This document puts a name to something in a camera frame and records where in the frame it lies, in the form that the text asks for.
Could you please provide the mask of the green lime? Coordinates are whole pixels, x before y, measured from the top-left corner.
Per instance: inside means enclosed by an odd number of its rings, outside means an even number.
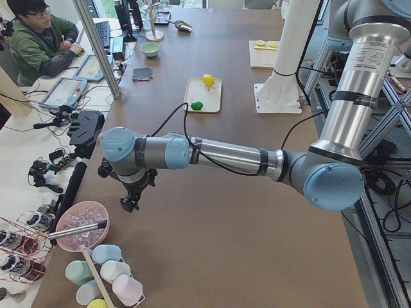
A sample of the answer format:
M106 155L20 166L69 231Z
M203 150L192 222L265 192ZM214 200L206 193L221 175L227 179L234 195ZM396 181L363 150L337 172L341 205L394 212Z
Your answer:
M204 107L204 104L201 101L195 101L192 104L190 104L190 108L194 111L200 111Z

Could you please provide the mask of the yellow lemon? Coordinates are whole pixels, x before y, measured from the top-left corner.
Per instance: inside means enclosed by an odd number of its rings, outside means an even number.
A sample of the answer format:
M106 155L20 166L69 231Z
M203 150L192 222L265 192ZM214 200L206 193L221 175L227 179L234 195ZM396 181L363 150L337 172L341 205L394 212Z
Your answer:
M204 74L202 76L202 82L206 87L212 87L215 83L215 78L211 74Z

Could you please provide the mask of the beige rabbit tray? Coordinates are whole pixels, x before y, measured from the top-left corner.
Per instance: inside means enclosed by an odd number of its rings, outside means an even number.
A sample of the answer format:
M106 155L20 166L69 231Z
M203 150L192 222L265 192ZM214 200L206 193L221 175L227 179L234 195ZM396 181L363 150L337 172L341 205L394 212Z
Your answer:
M200 77L192 77L187 80L184 103L188 107L184 110L194 113L217 113L220 111L222 96L222 81L219 78L214 79L214 84L206 87ZM201 102L203 107L200 110L192 109L191 105Z

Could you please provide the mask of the metal tongs in bowl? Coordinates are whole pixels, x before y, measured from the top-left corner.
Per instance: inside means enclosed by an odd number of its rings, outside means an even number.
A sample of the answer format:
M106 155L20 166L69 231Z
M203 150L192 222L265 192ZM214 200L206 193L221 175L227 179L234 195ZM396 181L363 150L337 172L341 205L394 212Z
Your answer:
M104 228L107 227L107 225L108 225L108 221L103 220L103 221L100 221L98 223L93 223L93 224L90 224L90 225L85 225L85 226L80 226L80 227L76 227L76 228L70 228L70 229L67 229L67 230L61 230L61 231L50 233L48 235L48 239L49 240L55 240L55 239L59 239L59 238L62 238L62 237L81 234L81 233L84 233L84 232L90 232L90 231L93 231L93 230L104 229Z

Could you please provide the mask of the blue plastic cup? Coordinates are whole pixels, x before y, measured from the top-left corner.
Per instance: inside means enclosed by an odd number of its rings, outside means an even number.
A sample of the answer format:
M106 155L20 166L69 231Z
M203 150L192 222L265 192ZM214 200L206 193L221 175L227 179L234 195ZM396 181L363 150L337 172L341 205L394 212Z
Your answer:
M101 265L107 261L120 261L121 258L121 248L113 244L100 244L92 251L93 262Z

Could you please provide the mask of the white plastic cup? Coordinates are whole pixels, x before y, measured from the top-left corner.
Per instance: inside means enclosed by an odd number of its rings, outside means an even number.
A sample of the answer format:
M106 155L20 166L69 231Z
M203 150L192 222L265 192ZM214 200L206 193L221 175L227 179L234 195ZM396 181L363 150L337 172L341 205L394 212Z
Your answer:
M106 261L101 266L100 276L110 284L120 275L131 276L131 269L127 263L121 261Z

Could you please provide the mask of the pink plastic cup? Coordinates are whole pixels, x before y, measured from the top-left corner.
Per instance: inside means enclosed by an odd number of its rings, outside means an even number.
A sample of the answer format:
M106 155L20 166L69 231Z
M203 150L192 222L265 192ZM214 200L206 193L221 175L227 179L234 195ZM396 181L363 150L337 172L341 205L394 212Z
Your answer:
M112 291L127 307L137 305L144 299L142 283L127 275L120 275L113 282Z

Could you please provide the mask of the pale grey plastic cup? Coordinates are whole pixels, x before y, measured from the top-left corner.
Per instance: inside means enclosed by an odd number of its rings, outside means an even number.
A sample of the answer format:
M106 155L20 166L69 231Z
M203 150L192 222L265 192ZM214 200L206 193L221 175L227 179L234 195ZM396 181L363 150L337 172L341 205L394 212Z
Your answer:
M95 280L80 286L76 292L76 301L80 305L88 305L93 300L101 298L103 296Z

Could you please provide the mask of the yellow plastic cup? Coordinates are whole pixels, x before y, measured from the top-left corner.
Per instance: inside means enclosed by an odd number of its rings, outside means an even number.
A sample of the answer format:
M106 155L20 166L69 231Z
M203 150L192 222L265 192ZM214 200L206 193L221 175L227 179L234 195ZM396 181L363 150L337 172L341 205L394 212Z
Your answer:
M102 298L92 300L87 308L108 308L106 301Z

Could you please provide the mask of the left teach pendant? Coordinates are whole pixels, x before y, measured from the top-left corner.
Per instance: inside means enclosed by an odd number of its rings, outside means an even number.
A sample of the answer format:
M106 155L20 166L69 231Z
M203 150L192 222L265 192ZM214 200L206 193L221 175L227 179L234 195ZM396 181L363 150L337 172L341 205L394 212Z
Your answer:
M61 77L39 103L42 108L58 110L62 106L75 107L87 88L84 78Z

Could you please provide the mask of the teach pendant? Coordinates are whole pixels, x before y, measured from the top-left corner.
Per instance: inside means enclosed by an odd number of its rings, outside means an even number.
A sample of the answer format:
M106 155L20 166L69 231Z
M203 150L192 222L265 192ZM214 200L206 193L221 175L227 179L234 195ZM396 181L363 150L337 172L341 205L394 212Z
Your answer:
M62 106L75 107L87 88L84 78L61 77L39 103L42 108L58 110Z
M97 57L95 55L87 55L73 76L90 82L98 82L103 79L104 74Z

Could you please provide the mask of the light green bowl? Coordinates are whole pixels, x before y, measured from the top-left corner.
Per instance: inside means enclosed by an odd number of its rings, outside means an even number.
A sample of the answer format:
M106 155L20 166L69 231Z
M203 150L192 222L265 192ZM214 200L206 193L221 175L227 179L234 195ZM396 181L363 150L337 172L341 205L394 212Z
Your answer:
M156 57L160 51L160 45L156 42L146 42L140 47L141 52L147 58Z

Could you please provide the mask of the wooden mug tree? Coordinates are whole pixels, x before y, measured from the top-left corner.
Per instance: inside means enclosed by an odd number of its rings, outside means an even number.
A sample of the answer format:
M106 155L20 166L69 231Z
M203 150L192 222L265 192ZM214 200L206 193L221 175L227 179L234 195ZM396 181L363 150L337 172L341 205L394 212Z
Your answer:
M145 33L145 39L148 42L160 42L164 39L164 33L155 29L154 24L154 9L160 5L160 2L151 4L148 9L148 21L150 22L150 30Z

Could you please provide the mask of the yellow plastic knife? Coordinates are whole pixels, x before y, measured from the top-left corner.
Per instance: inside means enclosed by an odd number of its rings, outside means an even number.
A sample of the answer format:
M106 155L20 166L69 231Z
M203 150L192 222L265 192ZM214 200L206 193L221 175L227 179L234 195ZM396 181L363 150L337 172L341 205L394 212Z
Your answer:
M257 49L257 50L278 51L278 48L274 48L274 47L254 46L253 48L254 48L254 49Z

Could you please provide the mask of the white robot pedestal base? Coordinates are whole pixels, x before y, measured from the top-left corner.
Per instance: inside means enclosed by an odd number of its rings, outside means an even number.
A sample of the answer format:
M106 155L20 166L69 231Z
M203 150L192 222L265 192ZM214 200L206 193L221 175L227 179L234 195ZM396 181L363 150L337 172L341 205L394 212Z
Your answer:
M260 114L300 114L298 70L312 27L317 23L321 0L290 1L272 75L254 85L256 111Z

